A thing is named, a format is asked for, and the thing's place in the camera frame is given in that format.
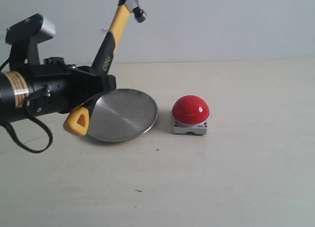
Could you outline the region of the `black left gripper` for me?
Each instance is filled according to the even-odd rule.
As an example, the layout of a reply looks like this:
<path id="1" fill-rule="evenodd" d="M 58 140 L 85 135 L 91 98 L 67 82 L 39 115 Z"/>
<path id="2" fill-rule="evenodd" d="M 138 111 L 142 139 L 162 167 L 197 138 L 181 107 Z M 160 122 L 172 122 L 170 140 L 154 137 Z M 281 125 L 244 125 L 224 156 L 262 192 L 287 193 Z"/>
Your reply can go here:
<path id="1" fill-rule="evenodd" d="M 116 89 L 114 75 L 89 66 L 67 65 L 62 58 L 47 58 L 46 64 L 25 64 L 24 78 L 29 87 L 25 114 L 69 113 Z"/>

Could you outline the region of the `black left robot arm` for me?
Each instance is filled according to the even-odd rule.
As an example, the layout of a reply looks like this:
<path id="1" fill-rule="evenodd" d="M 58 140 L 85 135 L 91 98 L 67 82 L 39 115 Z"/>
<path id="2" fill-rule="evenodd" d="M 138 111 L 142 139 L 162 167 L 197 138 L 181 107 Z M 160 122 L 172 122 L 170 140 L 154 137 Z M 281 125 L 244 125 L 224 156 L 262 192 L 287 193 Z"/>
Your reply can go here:
<path id="1" fill-rule="evenodd" d="M 67 114 L 115 90 L 116 78 L 89 66 L 67 65 L 60 57 L 46 58 L 42 65 L 19 65 L 0 74 L 1 121 L 26 119 L 22 109 L 24 99 L 41 89 L 45 94 L 27 104 L 34 116 Z"/>

